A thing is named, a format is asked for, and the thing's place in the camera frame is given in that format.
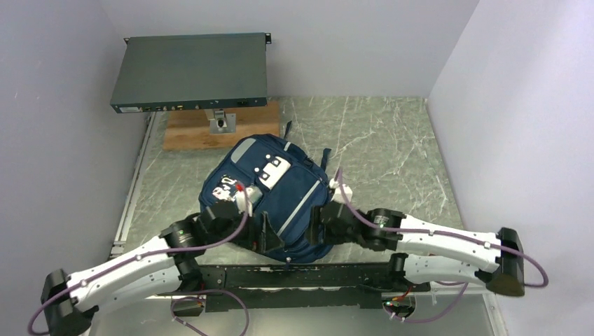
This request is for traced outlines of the navy blue student backpack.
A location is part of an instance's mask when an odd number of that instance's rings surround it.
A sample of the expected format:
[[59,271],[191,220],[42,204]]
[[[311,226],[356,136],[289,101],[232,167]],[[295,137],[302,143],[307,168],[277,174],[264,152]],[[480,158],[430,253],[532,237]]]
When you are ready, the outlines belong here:
[[320,163],[296,144],[273,134],[254,134],[238,141],[205,179],[198,196],[200,208],[220,201],[212,190],[223,175],[263,193],[255,215],[267,211],[274,231],[285,247],[266,253],[280,262],[312,263],[331,250],[327,244],[311,245],[305,232],[312,207],[331,200],[326,173],[331,149],[325,148]]

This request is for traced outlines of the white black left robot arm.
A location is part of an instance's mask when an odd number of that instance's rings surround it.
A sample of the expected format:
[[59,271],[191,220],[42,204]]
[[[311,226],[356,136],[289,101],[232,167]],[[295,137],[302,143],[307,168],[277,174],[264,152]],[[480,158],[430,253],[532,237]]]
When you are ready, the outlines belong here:
[[166,227],[128,253],[90,269],[45,280],[40,312],[48,335],[82,335],[94,316],[162,293],[191,294],[209,288],[197,257],[232,242],[261,255],[285,246],[280,237],[290,219],[287,206],[260,201],[250,210],[218,201]]

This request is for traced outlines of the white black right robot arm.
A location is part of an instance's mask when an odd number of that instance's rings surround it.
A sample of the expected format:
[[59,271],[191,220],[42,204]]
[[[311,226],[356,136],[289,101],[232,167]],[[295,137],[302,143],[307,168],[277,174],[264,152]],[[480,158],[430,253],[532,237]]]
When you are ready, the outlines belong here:
[[495,294],[525,295],[523,247],[516,230],[470,232],[420,220],[400,211],[366,213],[330,202],[311,210],[305,238],[311,244],[358,244],[391,251],[386,281],[402,291],[428,282],[482,284]]

